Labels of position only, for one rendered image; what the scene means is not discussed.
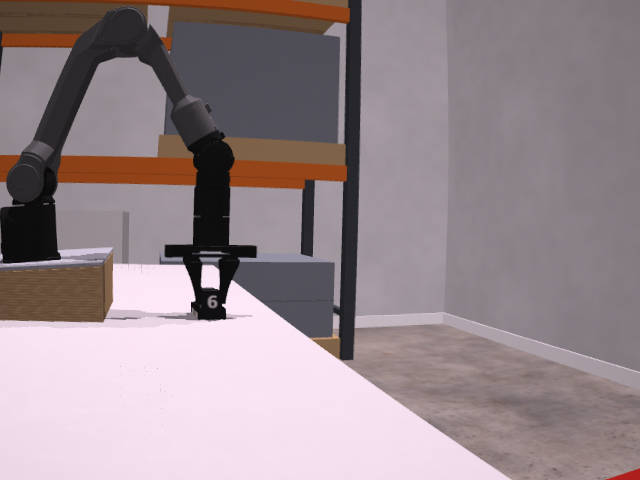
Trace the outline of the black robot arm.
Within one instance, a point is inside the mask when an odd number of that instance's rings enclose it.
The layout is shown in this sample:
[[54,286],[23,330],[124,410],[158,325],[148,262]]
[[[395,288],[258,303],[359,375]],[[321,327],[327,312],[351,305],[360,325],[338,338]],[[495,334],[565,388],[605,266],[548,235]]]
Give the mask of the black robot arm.
[[151,24],[148,28],[144,13],[125,6],[107,11],[78,37],[33,141],[8,172],[12,205],[24,206],[0,209],[3,264],[61,259],[52,197],[58,186],[61,151],[98,65],[132,57],[152,66],[173,103],[170,118],[194,154],[198,170],[194,216],[230,217],[232,149],[222,141],[225,135],[210,116],[209,104],[190,96],[165,44]]

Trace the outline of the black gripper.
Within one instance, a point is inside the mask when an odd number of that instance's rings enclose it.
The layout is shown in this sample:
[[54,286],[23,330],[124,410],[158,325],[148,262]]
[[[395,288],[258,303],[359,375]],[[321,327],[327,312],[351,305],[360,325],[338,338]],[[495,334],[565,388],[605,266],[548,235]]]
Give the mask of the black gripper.
[[[226,304],[231,281],[240,263],[238,258],[257,258],[257,246],[229,245],[229,222],[230,217],[193,217],[193,244],[165,245],[166,258],[184,257],[183,263],[189,274],[197,305],[202,305],[203,263],[199,257],[220,258],[219,290],[222,292],[222,304]],[[228,254],[193,254],[200,251],[228,251],[221,252]]]

